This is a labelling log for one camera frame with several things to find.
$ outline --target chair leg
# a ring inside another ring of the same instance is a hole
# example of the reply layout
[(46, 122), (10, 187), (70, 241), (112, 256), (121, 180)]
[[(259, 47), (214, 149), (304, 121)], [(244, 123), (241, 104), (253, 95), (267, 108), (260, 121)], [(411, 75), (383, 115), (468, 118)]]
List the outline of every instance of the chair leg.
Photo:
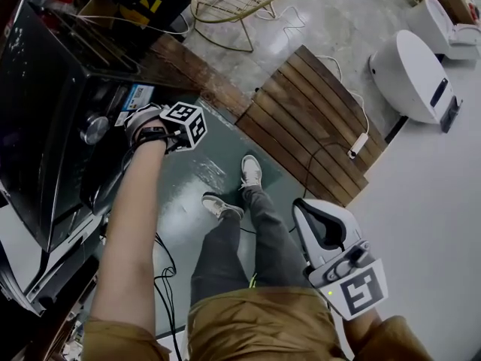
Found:
[(244, 21), (242, 19), (238, 20), (240, 21), (240, 23), (242, 24), (242, 28), (244, 29), (244, 33), (246, 34), (246, 37), (247, 37), (247, 41), (249, 42), (249, 48), (245, 49), (245, 48), (234, 48), (234, 47), (230, 47), (230, 46), (227, 46), (227, 45), (223, 45), (223, 44), (220, 44), (214, 40), (212, 40), (211, 38), (209, 38), (206, 34), (202, 33), (201, 30), (199, 28), (197, 28), (196, 24), (197, 24), (197, 20), (194, 19), (194, 29), (197, 31), (197, 33), (202, 36), (202, 38), (204, 38), (205, 40), (209, 41), (210, 43), (212, 44), (215, 44), (219, 47), (222, 47), (222, 48), (225, 48), (227, 50), (233, 50), (233, 51), (240, 51), (240, 52), (254, 52), (254, 46), (253, 46), (253, 43), (251, 42), (250, 40), (250, 36), (249, 36), (249, 32), (247, 31), (247, 28), (246, 28), (246, 25), (244, 24)]
[(270, 14), (273, 19), (277, 19), (277, 14), (276, 14), (276, 11), (274, 10), (274, 6), (272, 5), (272, 2), (269, 3), (269, 8), (270, 8), (271, 10), (268, 10), (268, 9), (267, 9), (267, 5), (264, 7), (265, 11), (266, 11), (268, 14)]

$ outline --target concrete floor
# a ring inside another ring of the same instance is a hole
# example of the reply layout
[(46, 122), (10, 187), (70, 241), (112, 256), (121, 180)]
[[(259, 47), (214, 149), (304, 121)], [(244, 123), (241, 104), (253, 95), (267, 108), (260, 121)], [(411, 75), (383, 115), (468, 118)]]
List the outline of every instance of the concrete floor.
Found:
[[(159, 185), (157, 231), (177, 266), (177, 275), (170, 279), (174, 292), (176, 327), (186, 323), (190, 303), (190, 277), (201, 252), (204, 236), (217, 225), (216, 218), (202, 206), (202, 195), (206, 191), (236, 193), (241, 186), (241, 160), (246, 153), (257, 156), (262, 166), (263, 187), (290, 229), (294, 226), (291, 217), (292, 200), (304, 191), (296, 179), (240, 130), (226, 122), (208, 105), (203, 106), (207, 136), (194, 151), (175, 153), (165, 160)], [(253, 230), (249, 214), (244, 217), (241, 225)], [(255, 236), (242, 232), (239, 257), (247, 277), (253, 274), (254, 244)], [(155, 274), (160, 275), (163, 268), (170, 266), (170, 260), (158, 245), (153, 255)], [(163, 290), (162, 280), (157, 280), (157, 285)], [(164, 305), (157, 294), (156, 324), (158, 335), (170, 331)]]
[[(225, 50), (204, 40), (197, 32), (190, 32), (184, 44), (250, 96), (302, 44), (316, 55), (333, 56), (343, 70), (346, 87), (364, 96), (369, 116), (386, 136), (399, 116), (374, 86), (367, 60), (384, 40), (407, 27), (404, 13), (408, 3), (405, 0), (274, 1), (279, 14), (289, 6), (297, 8), (306, 23), (304, 28), (286, 29), (302, 25), (291, 8), (276, 21), (260, 20), (253, 15), (244, 20), (254, 43), (253, 53)], [(190, 8), (184, 14), (192, 22)], [(240, 23), (198, 25), (219, 42), (236, 47), (247, 45)], [(337, 76), (334, 63), (328, 60), (324, 63)]]

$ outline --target hand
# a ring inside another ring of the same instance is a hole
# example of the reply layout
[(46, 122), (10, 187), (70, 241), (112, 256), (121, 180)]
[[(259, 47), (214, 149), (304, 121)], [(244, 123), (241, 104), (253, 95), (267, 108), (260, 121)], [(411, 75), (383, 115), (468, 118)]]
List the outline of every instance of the hand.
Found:
[(132, 146), (138, 140), (141, 130), (145, 127), (158, 126), (167, 132), (165, 125), (160, 120), (160, 113), (161, 110), (159, 108), (150, 105), (136, 111), (127, 119), (124, 127), (126, 128), (129, 145)]

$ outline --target grey pants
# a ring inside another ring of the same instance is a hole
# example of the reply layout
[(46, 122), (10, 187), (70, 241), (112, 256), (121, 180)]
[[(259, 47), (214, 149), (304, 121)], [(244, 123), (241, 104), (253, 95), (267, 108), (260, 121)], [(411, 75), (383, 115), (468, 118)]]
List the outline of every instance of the grey pants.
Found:
[[(272, 201), (261, 187), (243, 193), (256, 228), (256, 287), (311, 287), (304, 276), (306, 261)], [(204, 238), (191, 280), (191, 305), (218, 294), (246, 289), (249, 281), (237, 257), (241, 238), (237, 213), (226, 211)]]

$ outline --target black cable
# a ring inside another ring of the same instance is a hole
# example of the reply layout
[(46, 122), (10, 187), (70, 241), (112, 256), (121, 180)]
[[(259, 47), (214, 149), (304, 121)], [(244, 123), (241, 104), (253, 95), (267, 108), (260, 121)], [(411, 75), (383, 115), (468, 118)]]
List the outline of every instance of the black cable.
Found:
[[(325, 148), (326, 148), (327, 146), (331, 146), (331, 145), (333, 145), (333, 144), (337, 144), (338, 146), (341, 146), (344, 150), (346, 150), (347, 152), (349, 152), (349, 148), (344, 147), (341, 143), (338, 143), (338, 142), (336, 142), (336, 141), (335, 141), (335, 142), (332, 142), (332, 143), (328, 143), (328, 144), (326, 144), (326, 145), (324, 145), (324, 146), (319, 146), (319, 148), (316, 150), (316, 152), (310, 155), (309, 162), (308, 162), (308, 164), (307, 164), (306, 178), (304, 179), (304, 183), (302, 184), (303, 187), (304, 187), (304, 192), (303, 192), (301, 198), (305, 198), (306, 195), (307, 195), (307, 180), (309, 179), (310, 165), (312, 164), (312, 162), (313, 162), (313, 160), (314, 160), (314, 157), (316, 156), (316, 154), (317, 154), (320, 150), (322, 150), (322, 149), (325, 150)], [(250, 234), (256, 234), (256, 232), (252, 232), (252, 231), (247, 230), (247, 229), (245, 229), (245, 228), (243, 228), (243, 227), (241, 227), (240, 229), (241, 229), (243, 232), (249, 232)], [(289, 233), (293, 232), (294, 230), (295, 230), (295, 226), (292, 227), (292, 229), (289, 230)]]
[[(160, 247), (162, 247), (165, 252), (168, 255), (168, 258), (170, 259), (172, 266), (164, 268), (162, 270), (162, 274), (154, 277), (153, 279), (153, 286), (156, 288), (157, 293), (160, 295), (160, 298), (162, 299), (162, 302), (164, 303), (165, 310), (167, 311), (167, 317), (168, 317), (168, 322), (169, 326), (171, 328), (171, 333), (172, 333), (172, 339), (174, 341), (174, 348), (175, 348), (175, 353), (177, 355), (177, 358), (179, 360), (182, 360), (182, 356), (180, 355), (180, 350), (179, 350), (179, 345), (177, 343), (177, 337), (175, 333), (175, 309), (174, 309), (174, 293), (172, 291), (172, 287), (170, 282), (168, 281), (169, 278), (172, 278), (177, 274), (177, 267), (175, 265), (175, 261), (172, 258), (171, 253), (169, 252), (168, 248), (165, 246), (164, 242), (160, 238), (159, 234), (156, 233), (156, 243), (159, 244)], [(159, 287), (156, 285), (156, 281), (158, 279), (162, 279), (162, 283), (164, 284), (164, 289), (165, 289), (165, 297), (160, 291)]]

